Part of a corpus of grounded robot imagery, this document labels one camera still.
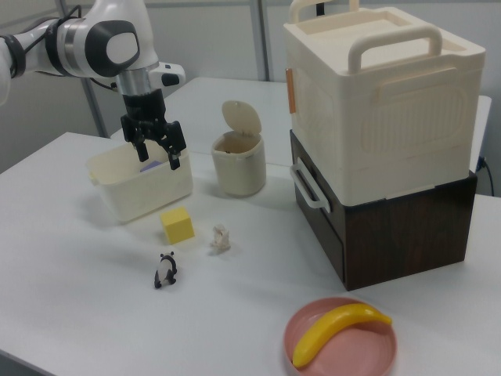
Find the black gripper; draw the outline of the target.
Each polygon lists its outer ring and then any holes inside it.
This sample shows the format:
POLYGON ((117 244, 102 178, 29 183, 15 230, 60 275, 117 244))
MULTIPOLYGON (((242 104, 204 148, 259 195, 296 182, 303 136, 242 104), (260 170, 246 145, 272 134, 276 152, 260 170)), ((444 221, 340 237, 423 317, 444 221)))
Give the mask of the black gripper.
POLYGON ((182 127, 178 121, 165 121, 163 93, 156 89, 137 96, 123 96, 126 115, 121 117, 124 140, 135 148, 140 161, 149 159, 145 139, 158 143, 168 154, 171 170, 180 167, 180 156, 186 148, 182 127))

